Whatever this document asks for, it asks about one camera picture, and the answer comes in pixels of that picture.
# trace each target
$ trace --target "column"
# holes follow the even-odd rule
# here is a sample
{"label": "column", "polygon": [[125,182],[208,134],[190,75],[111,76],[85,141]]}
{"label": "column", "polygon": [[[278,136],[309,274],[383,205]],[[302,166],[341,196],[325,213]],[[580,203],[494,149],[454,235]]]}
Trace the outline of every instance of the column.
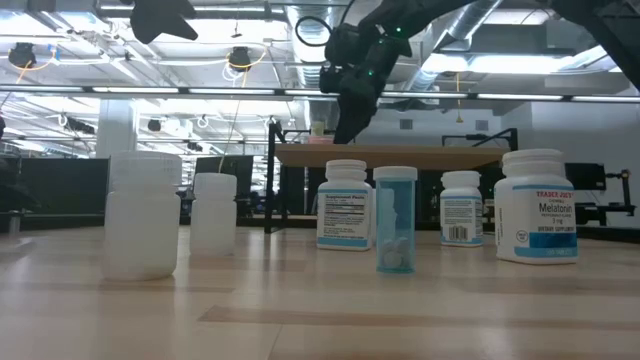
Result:
{"label": "column", "polygon": [[98,121],[96,158],[135,151],[140,117],[133,100],[102,100]]}

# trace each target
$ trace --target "bottle label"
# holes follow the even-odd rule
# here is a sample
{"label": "bottle label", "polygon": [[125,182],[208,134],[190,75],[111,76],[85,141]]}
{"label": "bottle label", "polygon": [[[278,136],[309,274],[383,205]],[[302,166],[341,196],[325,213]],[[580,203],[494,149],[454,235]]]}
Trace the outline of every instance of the bottle label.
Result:
{"label": "bottle label", "polygon": [[441,197],[442,243],[482,245],[482,214],[479,196]]}
{"label": "bottle label", "polygon": [[370,221],[367,190],[318,191],[318,245],[368,247]]}
{"label": "bottle label", "polygon": [[512,209],[498,210],[499,245],[527,258],[578,256],[574,194],[571,186],[514,186]]}

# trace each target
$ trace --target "white wall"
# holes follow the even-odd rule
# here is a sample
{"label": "white wall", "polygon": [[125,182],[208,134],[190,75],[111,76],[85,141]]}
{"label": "white wall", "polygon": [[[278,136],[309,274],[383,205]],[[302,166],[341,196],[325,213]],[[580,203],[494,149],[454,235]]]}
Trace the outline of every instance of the white wall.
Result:
{"label": "white wall", "polygon": [[[493,135],[501,130],[501,118],[493,116],[491,110],[462,110],[463,123],[457,123],[458,112],[446,114],[440,111],[379,110],[370,126],[357,138],[358,144],[372,145],[424,145],[442,146],[442,135],[467,135],[484,133]],[[412,119],[413,130],[400,130],[400,119]],[[476,131],[476,120],[488,120],[489,131]],[[449,140],[447,146],[469,146],[465,140]]]}
{"label": "white wall", "polygon": [[[635,94],[633,89],[620,95]],[[640,205],[640,106],[526,104],[505,115],[502,126],[522,130],[522,149],[553,148],[564,152],[567,162],[601,163],[607,172],[631,170],[631,200]],[[604,194],[595,193],[602,204],[623,201],[620,180],[609,180],[607,188]],[[577,201],[594,200],[590,194],[579,192]],[[640,216],[611,214],[609,222],[610,226],[640,227]]]}

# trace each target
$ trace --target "supplement bottle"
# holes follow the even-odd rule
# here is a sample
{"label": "supplement bottle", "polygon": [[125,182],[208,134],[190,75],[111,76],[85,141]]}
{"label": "supplement bottle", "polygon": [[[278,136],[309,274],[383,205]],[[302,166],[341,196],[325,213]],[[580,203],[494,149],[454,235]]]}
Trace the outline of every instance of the supplement bottle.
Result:
{"label": "supplement bottle", "polygon": [[110,280],[170,276],[178,258],[182,160],[177,155],[135,151],[110,162],[102,273]]}
{"label": "supplement bottle", "polygon": [[454,171],[442,176],[440,194],[440,241],[445,246],[482,246],[482,194],[480,174]]}
{"label": "supplement bottle", "polygon": [[317,246],[319,249],[367,251],[371,248],[372,188],[365,182],[366,163],[339,161],[338,165],[335,162],[327,164],[329,181],[318,188]]}
{"label": "supplement bottle", "polygon": [[377,168],[377,271],[411,274],[416,269],[416,181],[418,170],[404,166]]}
{"label": "supplement bottle", "polygon": [[236,237],[238,180],[233,175],[196,175],[191,211],[191,255],[232,255]]}
{"label": "supplement bottle", "polygon": [[498,258],[525,264],[578,260],[574,188],[557,150],[505,154],[495,187]]}

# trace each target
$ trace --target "wooden shelf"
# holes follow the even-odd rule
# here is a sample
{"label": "wooden shelf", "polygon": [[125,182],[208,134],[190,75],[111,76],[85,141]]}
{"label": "wooden shelf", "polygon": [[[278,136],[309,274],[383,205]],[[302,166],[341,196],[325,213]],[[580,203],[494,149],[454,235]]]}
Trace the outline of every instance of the wooden shelf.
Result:
{"label": "wooden shelf", "polygon": [[327,161],[365,161],[369,168],[412,166],[420,170],[471,170],[502,159],[506,149],[428,146],[276,145],[276,157],[292,167],[325,167]]}

